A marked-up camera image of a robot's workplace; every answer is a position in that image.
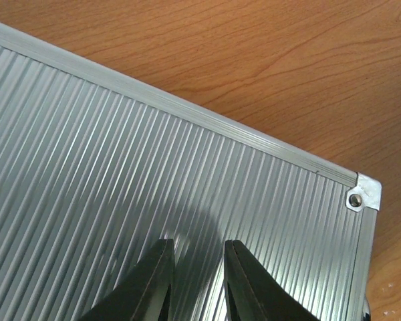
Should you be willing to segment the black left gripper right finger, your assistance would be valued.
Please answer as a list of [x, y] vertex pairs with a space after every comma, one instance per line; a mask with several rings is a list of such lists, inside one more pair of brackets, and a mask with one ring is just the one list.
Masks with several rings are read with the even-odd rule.
[[239, 240], [224, 249], [225, 295], [229, 320], [316, 320], [290, 296]]

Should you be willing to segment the aluminium poker case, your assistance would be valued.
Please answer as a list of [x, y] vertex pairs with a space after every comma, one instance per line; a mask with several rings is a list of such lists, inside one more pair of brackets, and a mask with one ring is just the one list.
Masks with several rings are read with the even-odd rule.
[[175, 320], [226, 320], [238, 239], [360, 320], [381, 184], [0, 23], [0, 320], [77, 320], [161, 238]]

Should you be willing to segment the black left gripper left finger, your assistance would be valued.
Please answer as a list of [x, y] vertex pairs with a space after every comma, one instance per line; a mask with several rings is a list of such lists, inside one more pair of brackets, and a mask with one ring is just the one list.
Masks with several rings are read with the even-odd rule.
[[81, 320], [171, 320], [174, 241], [159, 239]]

